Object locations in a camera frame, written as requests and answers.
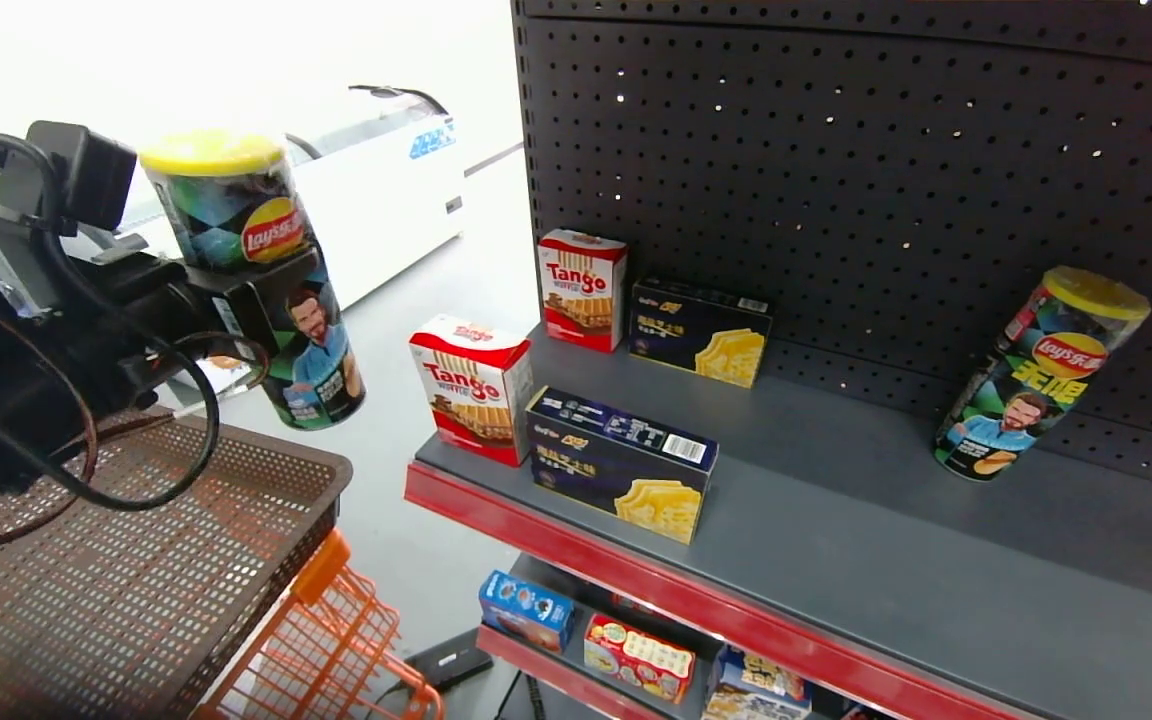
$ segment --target yellow lid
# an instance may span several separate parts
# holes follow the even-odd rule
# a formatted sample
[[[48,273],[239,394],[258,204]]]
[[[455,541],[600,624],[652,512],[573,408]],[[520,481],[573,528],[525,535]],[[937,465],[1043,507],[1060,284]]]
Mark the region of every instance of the yellow lid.
[[[1144,320],[1149,316],[1146,297],[1123,283],[1087,270],[1056,265],[1043,273],[1043,287],[1056,300],[1077,306],[1084,313],[1129,321]]]
[[[228,129],[179,132],[141,151],[146,170],[168,176],[243,176],[266,170],[282,159],[283,146],[270,137]]]

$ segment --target shopping basket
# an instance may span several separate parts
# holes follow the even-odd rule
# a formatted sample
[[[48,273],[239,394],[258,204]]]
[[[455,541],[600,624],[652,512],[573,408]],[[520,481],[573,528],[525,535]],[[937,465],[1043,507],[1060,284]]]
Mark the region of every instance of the shopping basket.
[[[397,612],[376,600],[376,585],[348,560],[349,546],[333,529],[196,720],[442,720],[435,689],[392,653]],[[387,689],[384,696],[404,691],[406,706],[396,713],[366,700],[377,688]]]

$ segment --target lay's chips canister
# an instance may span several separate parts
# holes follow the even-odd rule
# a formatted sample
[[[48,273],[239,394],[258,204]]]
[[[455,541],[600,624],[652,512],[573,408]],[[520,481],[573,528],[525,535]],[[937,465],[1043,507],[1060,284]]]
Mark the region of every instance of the lay's chips canister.
[[[306,275],[252,283],[266,288],[260,304],[268,324],[262,320],[260,329],[263,338],[273,338],[263,342],[275,346],[265,395],[294,429],[332,427],[353,415],[365,395],[361,370],[283,146],[262,135],[204,129],[142,150],[141,165],[184,262],[196,268],[270,276],[301,250],[319,250]],[[214,302],[229,332],[248,334],[223,300]]]
[[[1149,316],[1132,288],[1086,270],[1043,274],[935,433],[935,458],[992,480],[1083,399]]]

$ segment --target black pegboard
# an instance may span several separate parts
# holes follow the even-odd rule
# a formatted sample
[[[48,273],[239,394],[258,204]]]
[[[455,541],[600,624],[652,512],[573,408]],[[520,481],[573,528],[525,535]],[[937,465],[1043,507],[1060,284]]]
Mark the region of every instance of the black pegboard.
[[[764,373],[937,416],[1048,266],[1152,296],[1152,3],[515,9],[536,232],[776,297]],[[1043,447],[1152,479],[1152,316]]]

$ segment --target red shelf edge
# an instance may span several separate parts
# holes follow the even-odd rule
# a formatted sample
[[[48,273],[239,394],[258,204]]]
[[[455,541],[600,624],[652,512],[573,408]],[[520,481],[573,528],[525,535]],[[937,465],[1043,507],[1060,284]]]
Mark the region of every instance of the red shelf edge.
[[[620,717],[621,720],[660,720],[662,715],[644,706],[634,698],[619,694],[607,685],[596,682],[579,670],[554,660],[548,653],[536,650],[529,644],[514,639],[503,632],[498,632],[487,626],[479,626],[477,646],[488,655],[517,667],[532,679],[552,685],[558,691],[568,694],[574,700],[584,703],[608,717]]]
[[[424,462],[407,467],[404,498],[888,714],[911,720],[1037,719],[856,643],[829,637]],[[482,645],[482,630],[479,638]]]

